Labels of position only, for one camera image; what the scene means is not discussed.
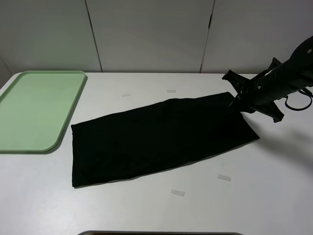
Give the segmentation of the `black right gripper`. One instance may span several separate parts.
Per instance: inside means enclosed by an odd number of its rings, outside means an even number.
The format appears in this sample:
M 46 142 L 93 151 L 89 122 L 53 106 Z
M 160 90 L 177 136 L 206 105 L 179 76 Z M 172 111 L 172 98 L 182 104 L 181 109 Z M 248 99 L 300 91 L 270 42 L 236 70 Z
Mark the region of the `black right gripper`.
M 237 92 L 233 101 L 228 108 L 234 111 L 254 113 L 259 112 L 273 118 L 274 122 L 280 122 L 284 114 L 274 103 L 276 98 L 269 96 L 269 88 L 264 85 L 263 80 L 267 73 L 281 65 L 275 57 L 272 59 L 270 66 L 253 77 L 248 79 L 231 70 L 229 70 L 222 80 L 228 81 Z

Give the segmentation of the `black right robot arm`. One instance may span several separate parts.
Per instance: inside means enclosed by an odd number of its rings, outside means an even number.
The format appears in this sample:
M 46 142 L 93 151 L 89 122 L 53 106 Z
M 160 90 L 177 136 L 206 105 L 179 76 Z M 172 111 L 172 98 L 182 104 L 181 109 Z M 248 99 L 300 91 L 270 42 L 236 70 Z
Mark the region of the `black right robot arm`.
M 232 110 L 254 113 L 260 112 L 280 122 L 284 114 L 274 103 L 294 92 L 310 98 L 313 94 L 307 87 L 313 86 L 313 38 L 302 42 L 292 53 L 289 60 L 281 63 L 276 58 L 268 69 L 252 79 L 245 78 L 231 70 L 223 80 L 230 82 L 237 95 L 230 103 Z

